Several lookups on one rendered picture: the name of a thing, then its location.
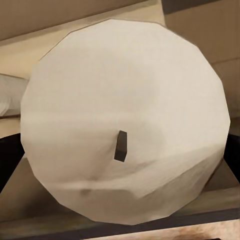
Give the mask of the pillar candle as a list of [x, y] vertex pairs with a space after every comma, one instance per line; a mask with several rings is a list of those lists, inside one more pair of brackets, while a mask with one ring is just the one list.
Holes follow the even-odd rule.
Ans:
[[231, 123], [222, 80], [197, 45], [123, 18], [73, 30], [44, 55], [20, 118], [33, 174], [60, 204], [132, 226], [200, 196]]
[[21, 117], [21, 100], [29, 80], [0, 73], [0, 119]]

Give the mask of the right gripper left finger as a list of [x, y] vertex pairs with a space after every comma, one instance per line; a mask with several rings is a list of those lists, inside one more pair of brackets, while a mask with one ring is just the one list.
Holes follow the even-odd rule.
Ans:
[[21, 133], [0, 138], [0, 193], [3, 191], [24, 154]]

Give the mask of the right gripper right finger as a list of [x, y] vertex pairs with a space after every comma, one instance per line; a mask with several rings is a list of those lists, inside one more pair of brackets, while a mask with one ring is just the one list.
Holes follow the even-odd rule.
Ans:
[[240, 136], [228, 134], [223, 159], [240, 182]]

